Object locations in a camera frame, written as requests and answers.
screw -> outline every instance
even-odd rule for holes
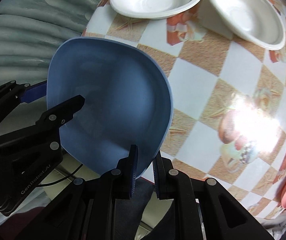
[[[81,178],[76,178],[73,180],[74,185],[81,185],[83,183],[83,179]]]
[[[176,170],[176,169],[172,169],[172,170],[169,170],[169,174],[172,175],[172,176],[176,176],[179,174],[179,171]]]
[[[50,148],[55,151],[59,149],[59,144],[57,142],[51,142]]]
[[[112,175],[120,175],[121,171],[119,169],[114,169],[111,171]]]
[[[209,184],[211,186],[216,185],[216,180],[213,178],[209,178],[206,182],[207,182],[207,184]]]
[[[56,119],[56,115],[55,114],[52,114],[49,116],[49,120],[50,121],[54,121]]]

blue plastic bowl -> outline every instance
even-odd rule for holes
[[[85,104],[60,128],[64,149],[103,174],[136,144],[138,178],[160,149],[173,115],[170,85],[159,65],[123,43],[72,38],[52,58],[48,109],[76,95]]]

black cable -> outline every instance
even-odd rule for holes
[[[59,179],[59,180],[54,181],[54,182],[51,182],[51,183],[40,184],[40,185],[37,185],[36,187],[48,187],[48,186],[55,185],[55,184],[57,184],[57,183],[59,183],[59,182],[62,182],[62,181],[64,181],[64,180],[68,179],[69,177],[73,176],[82,166],[83,166],[83,164],[81,164],[80,166],[78,166],[78,168],[77,168],[75,171],[73,171],[71,174],[65,176],[65,177],[62,178],[62,179]]]

tablecloth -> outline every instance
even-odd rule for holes
[[[286,29],[286,0],[269,0]],[[161,147],[192,178],[216,178],[249,212],[284,212],[286,45],[263,49],[233,35],[208,0],[163,20],[117,14],[101,0],[82,36],[120,41],[165,72],[174,115]],[[150,166],[143,177],[154,181]]]

robotic arm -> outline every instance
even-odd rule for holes
[[[46,94],[46,82],[35,86],[11,81],[0,86],[0,122],[20,103]],[[10,215],[62,160],[59,128],[84,105],[78,95],[44,112],[35,125],[0,136],[0,212]],[[16,240],[113,240],[115,199],[134,192],[139,149],[100,178],[74,179],[16,237]],[[174,199],[175,240],[272,240],[256,219],[213,178],[189,178],[160,152],[153,160],[159,199]],[[201,214],[196,201],[199,200]]]

